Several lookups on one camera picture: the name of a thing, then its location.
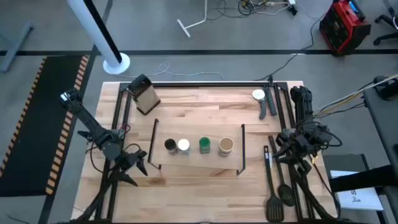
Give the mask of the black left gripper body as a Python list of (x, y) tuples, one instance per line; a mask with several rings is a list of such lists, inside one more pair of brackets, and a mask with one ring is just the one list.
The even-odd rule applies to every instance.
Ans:
[(131, 152), (123, 152), (119, 156), (118, 164), (122, 170), (128, 170), (133, 166), (136, 166), (136, 162), (139, 158), (144, 159), (146, 157), (146, 151), (139, 149), (138, 151), (131, 153)]

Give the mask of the red spice jar black lid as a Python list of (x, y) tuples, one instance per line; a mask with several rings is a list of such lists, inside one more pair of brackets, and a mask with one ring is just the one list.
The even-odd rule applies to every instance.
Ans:
[(164, 146), (170, 155), (176, 155), (178, 153), (177, 143), (173, 139), (165, 140)]

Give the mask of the bagel sesame jar white lid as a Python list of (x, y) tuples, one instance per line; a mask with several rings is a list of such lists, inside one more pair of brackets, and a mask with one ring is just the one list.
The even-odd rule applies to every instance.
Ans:
[(190, 141), (188, 139), (180, 139), (177, 143), (179, 154), (189, 154), (190, 152)]

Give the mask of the clear spice jar tan lid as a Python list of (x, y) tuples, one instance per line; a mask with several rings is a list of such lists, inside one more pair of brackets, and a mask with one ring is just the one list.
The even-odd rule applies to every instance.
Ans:
[(234, 142), (231, 138), (225, 137), (219, 141), (219, 155), (226, 157), (229, 156), (233, 150)]

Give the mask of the wooden shelf riser black legs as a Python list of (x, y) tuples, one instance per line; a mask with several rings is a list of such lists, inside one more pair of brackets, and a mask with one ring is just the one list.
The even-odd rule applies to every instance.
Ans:
[[(199, 140), (208, 137), (211, 151), (201, 154)], [(231, 138), (234, 147), (229, 156), (219, 155), (219, 141)], [(176, 143), (180, 139), (190, 141), (189, 154), (170, 155), (164, 146), (167, 139)], [(235, 170), (240, 175), (246, 169), (246, 140), (244, 124), (200, 125), (165, 124), (156, 119), (152, 128), (148, 163), (160, 170), (162, 166), (197, 167), (209, 169)]]

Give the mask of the green spice jar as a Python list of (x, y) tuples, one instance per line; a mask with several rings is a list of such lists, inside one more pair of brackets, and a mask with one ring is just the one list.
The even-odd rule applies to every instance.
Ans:
[(211, 141), (208, 137), (202, 137), (199, 140), (201, 154), (208, 154), (211, 151)]

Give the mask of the black slotted spoon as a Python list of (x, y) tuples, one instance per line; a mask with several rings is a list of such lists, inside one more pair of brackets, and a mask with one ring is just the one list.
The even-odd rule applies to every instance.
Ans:
[[(272, 154), (274, 155), (277, 153), (277, 148), (276, 148), (274, 138), (273, 138), (273, 136), (268, 136), (268, 139), (269, 139), (269, 143), (271, 145)], [(279, 175), (279, 179), (280, 179), (280, 184), (277, 188), (279, 197), (280, 197), (281, 201), (286, 206), (293, 207), (295, 205), (293, 190), (284, 181), (284, 175), (283, 175), (283, 171), (282, 171), (280, 163), (276, 162), (276, 159), (275, 159), (275, 163), (277, 166), (278, 175)]]

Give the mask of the black slotted spatula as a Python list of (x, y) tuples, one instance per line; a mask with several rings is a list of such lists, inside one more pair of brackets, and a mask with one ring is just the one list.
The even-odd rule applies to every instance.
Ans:
[(284, 208), (282, 201), (275, 194), (268, 146), (263, 146), (263, 151), (266, 177), (271, 195), (266, 202), (266, 219), (269, 223), (281, 223), (284, 221)]

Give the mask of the steel box grater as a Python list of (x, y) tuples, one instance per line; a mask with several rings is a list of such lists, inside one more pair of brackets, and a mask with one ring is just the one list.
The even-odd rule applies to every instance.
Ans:
[(160, 104), (160, 98), (155, 92), (152, 82), (144, 74), (135, 78), (127, 86), (127, 91), (132, 95), (137, 110), (143, 115), (147, 115)]

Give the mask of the dark grey desk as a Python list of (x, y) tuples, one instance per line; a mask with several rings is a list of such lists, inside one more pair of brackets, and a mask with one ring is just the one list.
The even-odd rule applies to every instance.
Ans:
[(398, 95), (384, 100), (374, 88), (365, 90), (363, 95), (390, 164), (332, 178), (330, 187), (334, 192), (378, 188), (386, 195), (398, 224)]

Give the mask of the black mat orange striped edge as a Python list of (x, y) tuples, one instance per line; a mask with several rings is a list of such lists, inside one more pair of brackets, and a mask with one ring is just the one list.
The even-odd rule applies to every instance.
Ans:
[(53, 195), (76, 119), (60, 95), (86, 85), (89, 56), (45, 57), (0, 163), (0, 197)]

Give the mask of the black desk clamp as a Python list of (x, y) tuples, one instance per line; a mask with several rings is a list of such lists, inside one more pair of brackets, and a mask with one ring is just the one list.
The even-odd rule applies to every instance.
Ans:
[(387, 80), (387, 77), (377, 76), (373, 79), (373, 83), (377, 84), (374, 89), (380, 98), (386, 101), (395, 100), (398, 97), (398, 79), (393, 78)]

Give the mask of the red and black equipment box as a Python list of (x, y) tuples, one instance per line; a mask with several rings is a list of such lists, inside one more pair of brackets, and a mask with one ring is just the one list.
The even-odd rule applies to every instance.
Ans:
[(319, 30), (331, 54), (338, 57), (352, 54), (370, 34), (371, 24), (355, 0), (333, 0)]

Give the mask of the white pole with round base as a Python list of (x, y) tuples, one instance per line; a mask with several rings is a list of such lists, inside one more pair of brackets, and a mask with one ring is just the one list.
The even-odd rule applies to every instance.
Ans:
[(130, 66), (130, 58), (119, 51), (92, 0), (67, 0), (94, 45), (104, 57), (103, 69), (121, 76)]

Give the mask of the black office chair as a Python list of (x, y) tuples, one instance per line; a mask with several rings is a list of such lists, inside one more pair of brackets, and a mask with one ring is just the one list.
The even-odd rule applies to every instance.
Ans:
[(389, 13), (389, 16), (385, 14), (381, 14), (377, 18), (375, 18), (374, 22), (376, 24), (380, 23), (381, 21), (384, 21), (386, 24), (394, 28), (396, 31), (391, 33), (391, 34), (386, 34), (377, 37), (373, 41), (373, 45), (378, 46), (383, 40), (389, 40), (389, 39), (398, 39), (398, 8), (394, 9), (391, 3), (391, 0), (381, 0), (383, 4), (386, 6), (387, 11)]

